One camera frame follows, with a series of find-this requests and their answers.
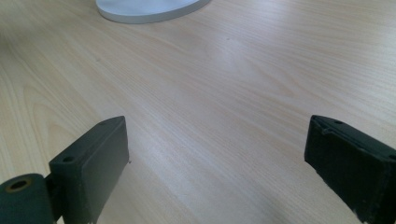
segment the wooden desk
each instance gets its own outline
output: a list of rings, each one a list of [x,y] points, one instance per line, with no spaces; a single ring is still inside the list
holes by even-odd
[[[304,162],[309,118],[396,147],[396,4],[212,0],[145,25],[93,0],[0,2],[0,180],[124,115],[99,223],[359,223]]]

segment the light wood surface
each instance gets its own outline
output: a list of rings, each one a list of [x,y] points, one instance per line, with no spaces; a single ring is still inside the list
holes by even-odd
[[[0,181],[124,115],[99,223],[359,223],[304,162],[309,118],[396,147],[396,4],[212,0],[129,25],[93,0],[0,1]]]

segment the screw hole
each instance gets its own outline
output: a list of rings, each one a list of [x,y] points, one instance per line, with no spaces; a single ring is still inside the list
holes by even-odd
[[[22,188],[25,185],[27,185],[26,180],[20,180],[17,183],[11,185],[10,188],[15,190],[15,189],[20,189],[20,188]]]
[[[74,160],[74,157],[66,157],[66,158],[63,159],[64,162],[70,162],[70,161],[73,161],[73,160]]]
[[[21,191],[23,189],[26,189],[31,184],[32,184],[31,178],[29,178],[29,177],[21,178],[19,180],[14,181],[10,185],[8,185],[6,187],[6,192],[7,193],[15,193],[15,192]]]

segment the black clamp jaw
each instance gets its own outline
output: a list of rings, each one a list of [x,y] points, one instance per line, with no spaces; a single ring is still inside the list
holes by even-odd
[[[0,185],[0,223],[96,223],[128,160],[125,118],[102,121],[49,162],[47,177]]]
[[[395,223],[396,150],[342,121],[313,116],[304,157],[361,222]]]

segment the white lamp base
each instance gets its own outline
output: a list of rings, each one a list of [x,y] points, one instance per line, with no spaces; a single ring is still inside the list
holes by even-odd
[[[192,13],[210,0],[96,0],[100,14],[111,21],[148,23]]]

